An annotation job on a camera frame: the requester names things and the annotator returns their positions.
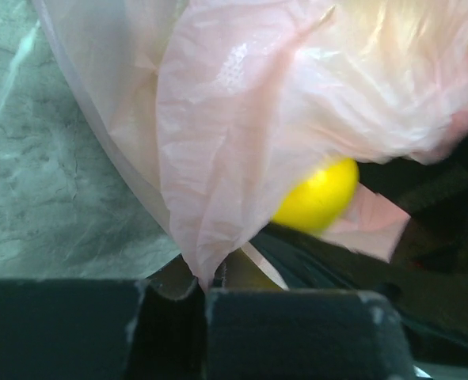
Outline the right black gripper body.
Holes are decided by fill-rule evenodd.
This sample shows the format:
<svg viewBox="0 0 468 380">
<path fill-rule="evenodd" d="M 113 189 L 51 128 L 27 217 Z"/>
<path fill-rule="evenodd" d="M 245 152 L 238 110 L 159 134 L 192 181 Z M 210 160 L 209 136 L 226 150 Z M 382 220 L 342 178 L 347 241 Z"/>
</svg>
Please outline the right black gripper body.
<svg viewBox="0 0 468 380">
<path fill-rule="evenodd" d="M 292 288 L 388 298 L 416 359 L 468 364 L 468 136 L 442 162 L 363 164 L 360 179 L 409 213 L 389 262 L 274 224 L 254 247 Z"/>
</svg>

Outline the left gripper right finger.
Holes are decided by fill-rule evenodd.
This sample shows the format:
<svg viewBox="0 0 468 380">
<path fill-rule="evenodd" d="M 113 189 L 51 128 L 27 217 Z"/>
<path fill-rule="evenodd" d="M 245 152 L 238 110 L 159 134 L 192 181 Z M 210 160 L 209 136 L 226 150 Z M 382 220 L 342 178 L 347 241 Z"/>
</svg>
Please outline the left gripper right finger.
<svg viewBox="0 0 468 380">
<path fill-rule="evenodd" d="M 208 379 L 414 379 L 390 302 L 372 291 L 206 297 Z"/>
</svg>

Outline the pink plastic bag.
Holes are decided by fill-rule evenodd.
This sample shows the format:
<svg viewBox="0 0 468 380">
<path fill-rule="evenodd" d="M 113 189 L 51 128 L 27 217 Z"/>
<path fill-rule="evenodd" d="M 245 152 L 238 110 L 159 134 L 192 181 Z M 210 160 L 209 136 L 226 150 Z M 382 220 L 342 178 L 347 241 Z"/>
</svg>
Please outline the pink plastic bag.
<svg viewBox="0 0 468 380">
<path fill-rule="evenodd" d="M 202 287 L 335 158 L 468 133 L 468 1 L 37 1 L 89 125 Z"/>
</svg>

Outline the yellow lemon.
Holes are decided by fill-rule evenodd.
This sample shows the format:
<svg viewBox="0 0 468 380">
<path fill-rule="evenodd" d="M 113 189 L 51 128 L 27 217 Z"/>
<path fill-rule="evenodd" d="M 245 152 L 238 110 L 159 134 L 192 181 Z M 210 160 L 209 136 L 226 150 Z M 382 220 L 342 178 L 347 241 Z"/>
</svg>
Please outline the yellow lemon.
<svg viewBox="0 0 468 380">
<path fill-rule="evenodd" d="M 348 208 L 358 183 L 358 165 L 351 158 L 317 169 L 285 197 L 272 222 L 304 233 L 321 232 Z"/>
</svg>

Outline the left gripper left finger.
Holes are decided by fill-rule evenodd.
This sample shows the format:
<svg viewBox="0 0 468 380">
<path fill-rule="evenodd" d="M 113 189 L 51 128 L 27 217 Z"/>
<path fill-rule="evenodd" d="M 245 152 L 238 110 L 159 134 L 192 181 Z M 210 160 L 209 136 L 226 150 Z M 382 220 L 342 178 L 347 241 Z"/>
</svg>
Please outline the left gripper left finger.
<svg viewBox="0 0 468 380">
<path fill-rule="evenodd" d="M 0 280 L 0 379 L 197 379 L 200 300 L 154 280 Z"/>
</svg>

